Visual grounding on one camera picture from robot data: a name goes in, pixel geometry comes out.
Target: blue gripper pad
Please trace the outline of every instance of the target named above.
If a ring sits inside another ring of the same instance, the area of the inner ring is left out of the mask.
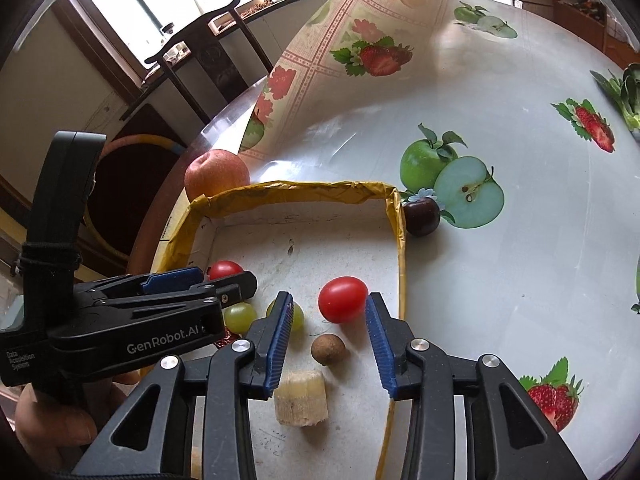
[[[271,397],[273,391],[280,384],[280,376],[282,374],[282,366],[284,365],[284,357],[287,353],[287,344],[289,344],[289,334],[293,323],[293,297],[289,293],[281,292],[276,298],[276,304],[273,305],[272,314],[277,312],[278,303],[284,299],[284,307],[280,311],[280,317],[273,332],[271,345],[267,352],[266,372],[264,375],[264,389],[268,397]]]
[[[187,290],[191,285],[202,283],[204,274],[198,267],[169,270],[160,274],[153,274],[142,284],[144,294],[163,294]]]
[[[395,399],[398,392],[398,381],[394,371],[394,353],[389,344],[389,339],[386,337],[380,313],[371,295],[367,296],[364,313],[382,387],[389,392],[389,397]]]

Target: yellow tape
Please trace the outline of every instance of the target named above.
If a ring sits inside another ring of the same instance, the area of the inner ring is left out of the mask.
[[[182,215],[178,227],[169,240],[162,256],[158,272],[185,267],[193,248],[196,232],[206,216],[223,218],[233,213],[248,211],[265,204],[285,202],[341,202],[343,204],[361,204],[370,199],[384,199],[386,216],[396,235],[398,244],[398,311],[404,319],[406,311],[406,267],[404,263],[404,211],[398,190],[382,182],[265,182],[252,186],[238,187],[220,193],[212,198],[204,195],[191,202]],[[380,480],[384,471],[386,452],[393,427],[393,402],[389,403],[385,435],[376,468],[376,480]]]

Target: green vegetable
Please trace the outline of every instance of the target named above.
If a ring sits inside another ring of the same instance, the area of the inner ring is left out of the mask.
[[[640,129],[640,63],[632,63],[622,79],[607,80],[602,74],[591,70],[591,75],[607,97],[616,104],[630,132]]]

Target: red apple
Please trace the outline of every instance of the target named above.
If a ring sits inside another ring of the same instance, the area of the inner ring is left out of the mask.
[[[245,163],[227,150],[209,150],[194,160],[184,172],[184,190],[190,202],[200,195],[214,196],[250,183]]]

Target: green apple print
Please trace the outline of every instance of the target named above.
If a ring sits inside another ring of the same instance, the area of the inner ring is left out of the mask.
[[[461,156],[438,175],[433,186],[445,205],[447,221],[462,229],[473,229],[494,220],[504,206],[504,193],[492,172],[479,158]]]
[[[513,40],[518,37],[518,33],[513,30],[506,22],[496,16],[488,15],[487,10],[481,6],[472,7],[465,2],[460,2],[462,7],[453,10],[453,15],[460,25],[466,25],[470,28],[476,28],[483,32],[493,34],[498,38],[507,38]]]
[[[307,27],[322,23],[329,14],[329,9],[331,9],[331,3],[327,2],[318,10],[316,10],[316,13],[311,17],[311,19],[309,19],[308,22],[306,22]]]
[[[254,111],[251,114],[251,118],[249,118],[249,123],[247,124],[246,130],[244,131],[244,136],[242,136],[239,152],[250,150],[256,144],[258,144],[258,142],[260,142],[263,136],[264,124],[260,122],[260,119],[258,119]]]
[[[418,125],[418,129],[424,139],[409,145],[400,159],[400,180],[412,194],[423,188],[432,188],[444,167],[458,158],[451,144],[457,142],[466,146],[465,141],[454,132],[445,132],[442,140],[438,140],[433,130],[422,124]]]

